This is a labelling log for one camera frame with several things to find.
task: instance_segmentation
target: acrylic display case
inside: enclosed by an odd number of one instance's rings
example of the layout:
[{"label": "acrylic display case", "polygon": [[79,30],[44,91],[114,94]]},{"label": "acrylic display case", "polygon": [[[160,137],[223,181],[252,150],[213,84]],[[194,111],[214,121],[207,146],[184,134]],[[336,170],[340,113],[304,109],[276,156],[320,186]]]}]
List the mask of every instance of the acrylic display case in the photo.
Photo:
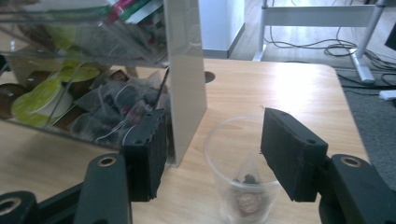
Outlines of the acrylic display case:
[{"label": "acrylic display case", "polygon": [[179,165],[206,109],[198,1],[126,2],[4,3],[0,117],[117,150],[164,107]]}]

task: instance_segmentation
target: white wall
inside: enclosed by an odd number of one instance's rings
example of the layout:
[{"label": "white wall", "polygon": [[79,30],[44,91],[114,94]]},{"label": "white wall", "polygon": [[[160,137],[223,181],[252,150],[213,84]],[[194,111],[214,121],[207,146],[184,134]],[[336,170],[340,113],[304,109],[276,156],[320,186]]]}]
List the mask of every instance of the white wall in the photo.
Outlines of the white wall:
[{"label": "white wall", "polygon": [[199,0],[203,49],[230,49],[245,20],[245,0]]}]

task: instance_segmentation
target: clear plastic cup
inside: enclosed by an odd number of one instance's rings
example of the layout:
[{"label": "clear plastic cup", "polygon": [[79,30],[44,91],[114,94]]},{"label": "clear plastic cup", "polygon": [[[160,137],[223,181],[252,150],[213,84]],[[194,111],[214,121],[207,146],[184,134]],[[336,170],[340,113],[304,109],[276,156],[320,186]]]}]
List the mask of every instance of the clear plastic cup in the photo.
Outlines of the clear plastic cup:
[{"label": "clear plastic cup", "polygon": [[262,125],[263,118],[227,119],[205,140],[224,223],[263,223],[281,190],[261,154]]}]

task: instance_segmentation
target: wooden table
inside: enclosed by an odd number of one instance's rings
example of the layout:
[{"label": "wooden table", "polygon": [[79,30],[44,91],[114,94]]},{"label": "wooden table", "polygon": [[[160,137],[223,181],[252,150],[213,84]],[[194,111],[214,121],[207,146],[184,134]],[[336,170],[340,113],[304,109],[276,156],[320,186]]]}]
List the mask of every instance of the wooden table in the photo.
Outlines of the wooden table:
[{"label": "wooden table", "polygon": [[[326,65],[205,60],[207,110],[179,167],[166,167],[158,198],[133,203],[134,223],[221,223],[214,178],[203,155],[209,131],[264,107],[292,114],[329,144],[329,156],[367,160],[335,71]],[[0,122],[0,194],[26,189],[42,201],[83,180],[105,148]],[[293,203],[282,190],[266,223],[319,223],[316,203]]]}]

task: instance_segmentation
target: gripper screw hole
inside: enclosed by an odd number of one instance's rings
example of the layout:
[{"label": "gripper screw hole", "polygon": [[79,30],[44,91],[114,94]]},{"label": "gripper screw hole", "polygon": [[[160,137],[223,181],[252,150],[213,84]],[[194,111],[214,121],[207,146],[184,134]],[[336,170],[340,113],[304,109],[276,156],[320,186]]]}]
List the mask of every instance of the gripper screw hole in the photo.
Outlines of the gripper screw hole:
[{"label": "gripper screw hole", "polygon": [[98,165],[102,167],[110,166],[112,164],[116,163],[116,158],[114,157],[104,157],[101,160],[99,160]]},{"label": "gripper screw hole", "polygon": [[361,167],[361,162],[352,157],[342,157],[341,162],[352,167]]}]

